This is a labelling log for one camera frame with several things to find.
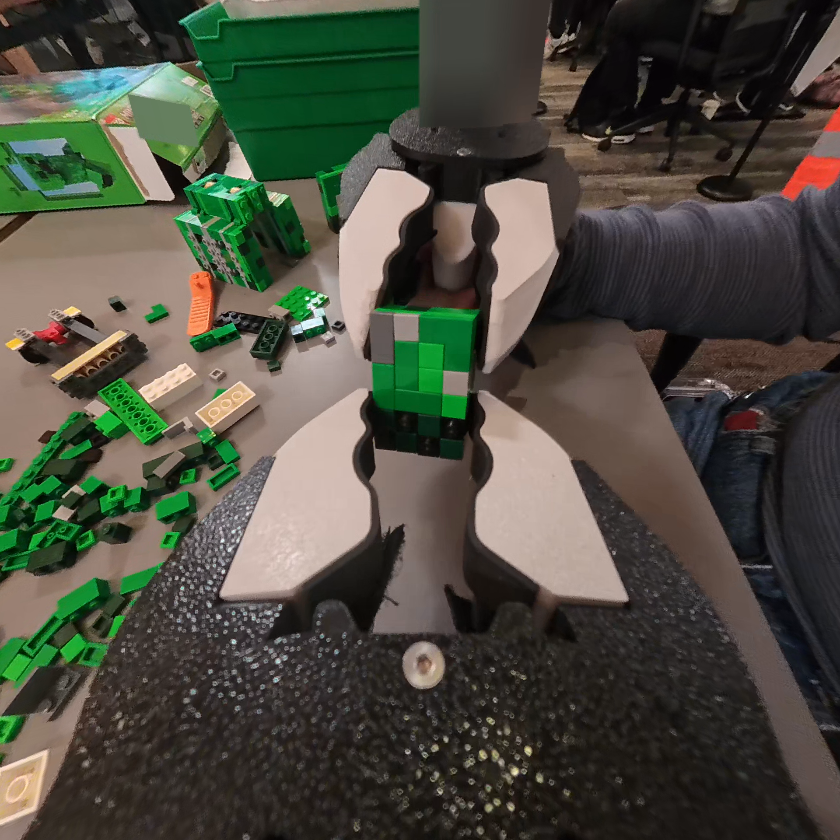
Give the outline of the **person's legs in jeans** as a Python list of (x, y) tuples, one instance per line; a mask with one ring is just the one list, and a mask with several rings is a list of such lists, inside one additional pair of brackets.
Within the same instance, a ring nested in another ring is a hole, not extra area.
[(826, 681), (768, 555), (763, 486), (777, 438), (804, 399), (838, 373), (792, 374), (746, 395), (713, 391), (666, 403), (710, 504), (806, 703), (838, 760), (838, 692)]

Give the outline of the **green plastic bin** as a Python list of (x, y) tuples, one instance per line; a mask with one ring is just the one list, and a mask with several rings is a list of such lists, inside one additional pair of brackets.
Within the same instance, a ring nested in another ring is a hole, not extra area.
[(418, 104), (418, 89), (303, 93), (291, 89), (216, 86), (213, 94), (227, 126), (237, 132), (308, 129), (322, 125), (386, 126)]
[(416, 101), (419, 58), (415, 50), (285, 59), (200, 61), (217, 99), (363, 91), (404, 91)]
[(241, 129), (234, 137), (256, 180), (297, 180), (350, 161), (375, 134), (387, 133), (391, 122)]
[(417, 51), (417, 7), (277, 17), (230, 17), (221, 3), (180, 21), (199, 60), (236, 62)]

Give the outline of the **black desk leg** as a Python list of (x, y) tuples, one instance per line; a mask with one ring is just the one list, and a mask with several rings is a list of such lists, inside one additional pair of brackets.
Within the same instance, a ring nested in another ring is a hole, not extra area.
[(702, 343), (702, 339), (667, 332), (660, 344), (650, 379), (658, 394), (664, 394), (666, 388), (686, 367), (693, 354)]

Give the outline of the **orange grey striped object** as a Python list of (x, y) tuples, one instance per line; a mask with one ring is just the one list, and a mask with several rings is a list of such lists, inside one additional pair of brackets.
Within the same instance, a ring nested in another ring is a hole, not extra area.
[(824, 190), (839, 176), (839, 108), (828, 120), (809, 154), (795, 169), (782, 195), (794, 200), (804, 189), (813, 186)]

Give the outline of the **green brick creature figure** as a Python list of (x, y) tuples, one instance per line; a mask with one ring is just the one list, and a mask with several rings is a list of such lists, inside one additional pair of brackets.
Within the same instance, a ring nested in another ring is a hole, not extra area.
[(214, 279), (252, 291), (275, 281), (271, 266), (310, 254), (291, 197), (256, 182), (211, 173), (185, 188), (189, 208), (174, 218), (196, 263)]

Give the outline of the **cream brick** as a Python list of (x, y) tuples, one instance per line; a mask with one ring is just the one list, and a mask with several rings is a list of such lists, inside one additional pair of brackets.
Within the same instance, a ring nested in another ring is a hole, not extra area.
[(196, 418), (215, 434), (221, 434), (259, 406), (257, 394), (238, 381), (195, 411)]

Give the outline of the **grey desk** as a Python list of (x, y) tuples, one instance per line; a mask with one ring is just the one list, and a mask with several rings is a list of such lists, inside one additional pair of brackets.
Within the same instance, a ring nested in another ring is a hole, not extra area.
[[(578, 376), (617, 320), (539, 325), (536, 371), (504, 363), (482, 391), (572, 459), (631, 599), (569, 607), (551, 631), (505, 604), (458, 631), (472, 441), (461, 460), (374, 449), (382, 530), (402, 552), (362, 633), (338, 602), (305, 633), (272, 633), (278, 606), (227, 608), (228, 568), (277, 450), (353, 391), (372, 388), (348, 333), (291, 351), (271, 379), (244, 350), (203, 360), (184, 334), (192, 265), (172, 207), (44, 213), (2, 244), (2, 341), (75, 305), (100, 330), (136, 329), (144, 384), (219, 364), (259, 398), (234, 434), (243, 473), (192, 488), (200, 521), (171, 552), (129, 516), (129, 544), (70, 571), (2, 583), (2, 632), (33, 631), (63, 584), (111, 583), (160, 563), (68, 721), (27, 724), (13, 758), (49, 746), (52, 781), (27, 838), (838, 838), (838, 769), (700, 486), (676, 558), (614, 490), (632, 466), (649, 493), (677, 464), (697, 482), (637, 353), (632, 378)], [(128, 309), (111, 310), (119, 296)], [(160, 303), (170, 316), (149, 324)]]

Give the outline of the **person's sweater torso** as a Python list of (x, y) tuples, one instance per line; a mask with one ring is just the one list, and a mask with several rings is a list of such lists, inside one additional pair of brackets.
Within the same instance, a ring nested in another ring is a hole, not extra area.
[(816, 662), (839, 690), (839, 381), (808, 395), (777, 438), (763, 486), (770, 556)]

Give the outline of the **small green studded plate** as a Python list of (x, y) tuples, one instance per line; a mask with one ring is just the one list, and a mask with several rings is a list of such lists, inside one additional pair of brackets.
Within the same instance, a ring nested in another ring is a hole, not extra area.
[(302, 322), (314, 317), (316, 310), (325, 308), (329, 303), (329, 296), (325, 293), (296, 286), (272, 304), (268, 312), (275, 319)]

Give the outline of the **cream round-hole tile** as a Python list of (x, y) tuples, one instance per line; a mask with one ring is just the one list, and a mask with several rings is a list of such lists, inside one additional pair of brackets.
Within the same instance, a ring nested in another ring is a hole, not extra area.
[(1, 826), (34, 814), (39, 806), (49, 760), (43, 750), (1, 768)]

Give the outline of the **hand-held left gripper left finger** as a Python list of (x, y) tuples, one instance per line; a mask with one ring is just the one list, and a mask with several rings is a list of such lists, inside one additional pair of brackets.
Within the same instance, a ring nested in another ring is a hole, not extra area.
[(360, 388), (301, 427), (275, 453), (219, 592), (222, 606), (278, 606), (273, 634), (313, 628), (338, 602), (373, 630), (403, 549), (382, 530), (372, 396)]

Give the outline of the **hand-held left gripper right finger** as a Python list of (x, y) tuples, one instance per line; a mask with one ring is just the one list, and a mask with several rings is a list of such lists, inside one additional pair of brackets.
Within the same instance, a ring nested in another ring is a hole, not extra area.
[(487, 631), (505, 604), (553, 630), (569, 607), (628, 611), (631, 599), (572, 459), (537, 424), (487, 391), (475, 395), (463, 575), (449, 589), (458, 631)]

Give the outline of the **pile of green bricks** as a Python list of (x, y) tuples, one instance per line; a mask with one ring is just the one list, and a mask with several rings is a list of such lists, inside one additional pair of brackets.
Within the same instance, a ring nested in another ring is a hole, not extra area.
[[(37, 458), (2, 496), (2, 582), (50, 578), (71, 571), (97, 547), (129, 544), (137, 526), (129, 516), (165, 527), (160, 546), (173, 551), (196, 522), (193, 487), (208, 470), (207, 485), (221, 490), (239, 475), (240, 453), (218, 432), (182, 423), (194, 440), (142, 463), (141, 483), (110, 484), (91, 470), (103, 447), (124, 435), (142, 445), (175, 436), (159, 416), (140, 411), (128, 420), (101, 402), (93, 411), (68, 416), (48, 433)], [(54, 606), (23, 636), (2, 632), (2, 686), (18, 690), (2, 707), (2, 746), (15, 740), (36, 713), (61, 713), (88, 671), (99, 667), (128, 610), (160, 563), (122, 574), (111, 583), (95, 574), (81, 584), (63, 584)]]

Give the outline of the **green brick block assembly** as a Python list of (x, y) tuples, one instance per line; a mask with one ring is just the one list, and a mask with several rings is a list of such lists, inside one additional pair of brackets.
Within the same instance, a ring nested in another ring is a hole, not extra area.
[(479, 315), (474, 308), (374, 310), (369, 350), (376, 448), (463, 458)]

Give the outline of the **person's right forearm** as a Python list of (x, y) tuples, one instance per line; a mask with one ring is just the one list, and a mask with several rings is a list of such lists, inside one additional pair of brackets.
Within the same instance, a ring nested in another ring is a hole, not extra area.
[(796, 199), (576, 214), (539, 316), (702, 340), (821, 342), (839, 330), (839, 184)]

